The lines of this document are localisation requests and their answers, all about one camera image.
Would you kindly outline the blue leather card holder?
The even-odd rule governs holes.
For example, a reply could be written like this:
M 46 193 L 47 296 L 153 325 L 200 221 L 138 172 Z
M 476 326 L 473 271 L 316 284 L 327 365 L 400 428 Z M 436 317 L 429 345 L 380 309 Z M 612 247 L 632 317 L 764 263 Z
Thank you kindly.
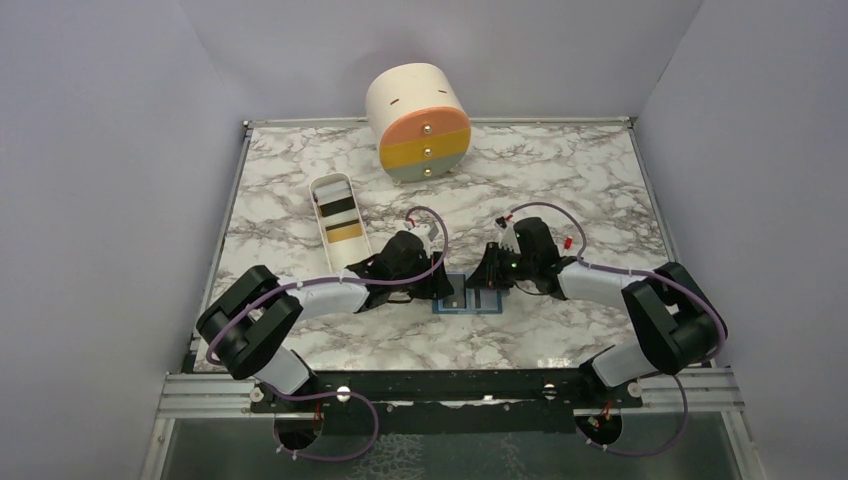
M 475 290 L 487 290 L 487 289 L 467 289 L 465 287 L 466 279 L 469 276 L 468 273 L 448 273 L 450 278 L 450 282 L 454 288 L 455 296 L 464 296 L 466 300 L 466 308 L 461 311 L 444 311 L 441 309 L 441 301 L 442 300 L 434 300 L 432 302 L 432 313 L 437 315 L 442 314 L 454 314 L 454 315 L 472 315 L 472 314 L 480 314 L 480 315 L 498 315 L 503 313 L 503 299 L 505 296 L 508 296 L 509 293 L 506 291 L 498 291 L 500 293 L 501 300 L 501 311 L 498 313 L 478 313 L 474 310 L 473 307 L 473 292 Z

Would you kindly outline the black credit card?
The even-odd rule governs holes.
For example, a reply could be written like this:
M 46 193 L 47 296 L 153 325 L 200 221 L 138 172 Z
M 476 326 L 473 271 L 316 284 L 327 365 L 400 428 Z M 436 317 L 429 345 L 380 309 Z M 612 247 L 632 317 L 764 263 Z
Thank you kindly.
M 449 296 L 441 301 L 441 309 L 444 311 L 461 311 L 466 308 L 464 296 Z

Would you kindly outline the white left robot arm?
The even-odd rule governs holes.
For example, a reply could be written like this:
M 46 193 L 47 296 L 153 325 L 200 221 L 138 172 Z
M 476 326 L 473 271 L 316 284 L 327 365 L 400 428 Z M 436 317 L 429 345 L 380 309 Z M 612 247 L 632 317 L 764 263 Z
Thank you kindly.
M 283 280 L 256 265 L 239 277 L 198 318 L 209 360 L 235 380 L 253 377 L 274 389 L 285 407 L 298 411 L 313 401 L 313 373 L 283 342 L 299 321 L 359 314 L 389 303 L 394 294 L 432 300 L 450 292 L 443 263 L 422 233 L 400 231 L 383 250 L 334 276 Z

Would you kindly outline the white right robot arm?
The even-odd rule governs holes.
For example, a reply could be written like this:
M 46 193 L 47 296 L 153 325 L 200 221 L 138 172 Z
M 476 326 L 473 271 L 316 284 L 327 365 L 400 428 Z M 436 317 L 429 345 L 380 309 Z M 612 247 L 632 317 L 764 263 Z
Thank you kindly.
M 529 281 L 543 295 L 615 308 L 630 319 L 634 340 L 581 364 L 576 384 L 585 404 L 600 407 L 622 384 L 655 373 L 675 375 L 723 347 L 723 320 L 681 264 L 653 271 L 590 264 L 562 255 L 538 217 L 502 219 L 499 225 L 500 241 L 487 244 L 467 287 L 505 291 Z

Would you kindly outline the silver magnetic stripe card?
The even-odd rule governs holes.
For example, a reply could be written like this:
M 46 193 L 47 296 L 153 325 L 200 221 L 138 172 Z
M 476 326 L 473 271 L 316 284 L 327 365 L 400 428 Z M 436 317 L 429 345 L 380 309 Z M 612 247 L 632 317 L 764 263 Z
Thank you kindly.
M 498 313 L 501 311 L 500 293 L 494 290 L 475 290 L 473 307 L 478 313 Z

